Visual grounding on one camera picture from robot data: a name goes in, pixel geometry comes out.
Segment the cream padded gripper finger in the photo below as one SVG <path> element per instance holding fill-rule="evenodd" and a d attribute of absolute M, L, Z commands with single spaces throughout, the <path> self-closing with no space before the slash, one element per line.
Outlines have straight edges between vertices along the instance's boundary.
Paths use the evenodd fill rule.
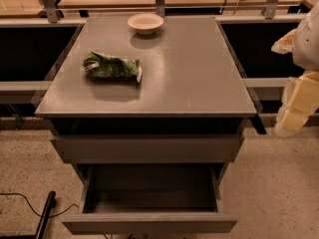
<path fill-rule="evenodd" d="M 276 41 L 271 47 L 271 51 L 277 54 L 287 54 L 292 52 L 296 30 L 293 29 Z"/>

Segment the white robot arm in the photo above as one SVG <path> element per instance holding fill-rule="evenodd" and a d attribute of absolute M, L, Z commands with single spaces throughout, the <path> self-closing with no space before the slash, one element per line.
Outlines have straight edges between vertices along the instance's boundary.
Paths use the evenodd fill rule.
<path fill-rule="evenodd" d="M 291 53 L 293 63 L 304 70 L 302 76 L 286 84 L 276 118 L 275 133 L 287 137 L 297 133 L 319 109 L 319 2 L 271 51 Z"/>

